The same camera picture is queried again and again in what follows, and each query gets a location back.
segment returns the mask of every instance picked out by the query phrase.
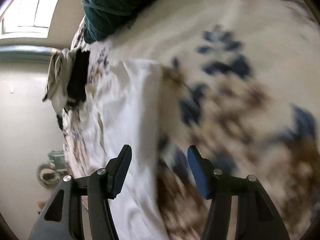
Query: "wall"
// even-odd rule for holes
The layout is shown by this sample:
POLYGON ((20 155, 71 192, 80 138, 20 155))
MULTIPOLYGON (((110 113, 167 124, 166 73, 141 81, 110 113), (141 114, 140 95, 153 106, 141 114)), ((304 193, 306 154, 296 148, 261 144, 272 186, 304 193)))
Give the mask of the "wall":
POLYGON ((58 0, 48 38, 0 39, 0 46, 36 45, 61 49, 69 48, 83 16, 84 12, 81 0, 58 0))
POLYGON ((19 240, 28 239, 37 201, 50 196, 36 169, 62 148, 52 105, 42 102, 47 73, 48 64, 0 63, 0 212, 19 240))

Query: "teal blanket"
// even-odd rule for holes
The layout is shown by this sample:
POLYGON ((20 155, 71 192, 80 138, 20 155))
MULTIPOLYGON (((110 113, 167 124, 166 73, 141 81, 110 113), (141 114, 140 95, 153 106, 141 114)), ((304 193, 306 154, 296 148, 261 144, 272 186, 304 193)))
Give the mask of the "teal blanket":
POLYGON ((128 22, 152 0, 82 0, 85 12, 86 43, 101 41, 128 22))

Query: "silver screw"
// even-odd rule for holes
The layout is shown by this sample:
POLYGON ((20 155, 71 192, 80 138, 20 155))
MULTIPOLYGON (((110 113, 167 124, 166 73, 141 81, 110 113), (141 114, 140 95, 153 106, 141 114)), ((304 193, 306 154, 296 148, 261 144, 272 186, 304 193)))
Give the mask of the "silver screw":
POLYGON ((107 171, 106 171, 104 168, 98 169, 98 171, 97 171, 97 173, 98 173, 99 175, 106 174, 106 172, 107 172, 107 171))
POLYGON ((214 170, 213 170, 213 173, 216 174, 216 175, 221 175, 221 174, 222 174, 222 170, 220 170, 220 169, 214 169, 214 170))
POLYGON ((249 175, 249 176, 248 176, 248 179, 249 179, 250 181, 256 181, 256 180, 257 180, 256 176, 254 176, 254 175, 249 175))
POLYGON ((66 175, 63 177, 63 181, 68 182, 71 180, 71 176, 70 175, 66 175))

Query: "floral comforter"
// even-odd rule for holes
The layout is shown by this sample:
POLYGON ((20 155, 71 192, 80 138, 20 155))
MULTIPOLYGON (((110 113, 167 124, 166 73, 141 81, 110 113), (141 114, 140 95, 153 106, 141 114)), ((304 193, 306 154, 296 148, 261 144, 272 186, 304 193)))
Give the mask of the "floral comforter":
MULTIPOLYGON (((156 0, 104 42, 85 44, 84 28, 72 47, 91 50, 88 83, 118 60, 168 67, 157 184, 170 239, 200 239, 206 222, 185 157, 192 144, 227 174, 256 175, 292 239, 306 231, 320 203, 320 31, 303 0, 156 0)), ((89 175, 77 111, 63 125, 73 175, 89 175)))

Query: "window sill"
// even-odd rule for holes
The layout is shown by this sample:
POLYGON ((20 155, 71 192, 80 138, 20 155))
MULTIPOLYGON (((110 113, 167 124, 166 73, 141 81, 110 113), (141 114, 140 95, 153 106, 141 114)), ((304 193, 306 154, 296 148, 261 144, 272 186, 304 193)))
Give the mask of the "window sill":
POLYGON ((5 33, 0 34, 0 40, 11 38, 47 38, 47 33, 5 33))

